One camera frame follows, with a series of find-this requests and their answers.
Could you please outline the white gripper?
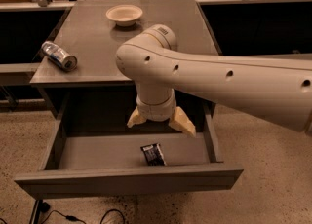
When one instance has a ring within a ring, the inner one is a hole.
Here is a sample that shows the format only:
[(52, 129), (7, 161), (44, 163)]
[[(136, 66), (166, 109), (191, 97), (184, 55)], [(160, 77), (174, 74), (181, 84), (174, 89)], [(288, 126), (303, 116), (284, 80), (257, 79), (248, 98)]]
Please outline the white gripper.
[(194, 124), (180, 107), (176, 107), (176, 97), (174, 95), (159, 104), (144, 103), (138, 97), (136, 99), (136, 105), (137, 108), (128, 120), (128, 128), (143, 124), (146, 122), (146, 119), (155, 122), (163, 122), (170, 119), (169, 126), (172, 129), (191, 137), (196, 136)]

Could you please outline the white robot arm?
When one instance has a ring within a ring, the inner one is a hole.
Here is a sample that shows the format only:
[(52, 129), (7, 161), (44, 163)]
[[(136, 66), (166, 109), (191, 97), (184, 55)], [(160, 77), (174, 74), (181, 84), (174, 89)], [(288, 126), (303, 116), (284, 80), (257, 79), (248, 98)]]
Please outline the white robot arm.
[(136, 84), (128, 125), (165, 121), (186, 132), (174, 91), (242, 111), (294, 131), (311, 133), (311, 55), (272, 57), (180, 53), (167, 26), (154, 25), (121, 45), (116, 65)]

